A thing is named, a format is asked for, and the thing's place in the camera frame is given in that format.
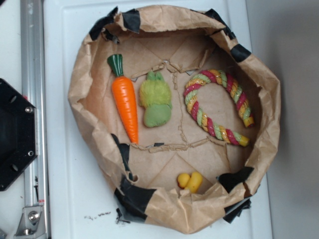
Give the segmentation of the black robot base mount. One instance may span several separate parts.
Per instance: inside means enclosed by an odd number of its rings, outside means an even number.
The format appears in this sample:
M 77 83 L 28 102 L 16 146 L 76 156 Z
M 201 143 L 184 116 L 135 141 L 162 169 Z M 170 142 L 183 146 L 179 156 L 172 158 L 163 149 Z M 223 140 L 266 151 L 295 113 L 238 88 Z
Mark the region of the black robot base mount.
M 0 190 L 7 190 L 37 156 L 35 107 L 0 80 Z

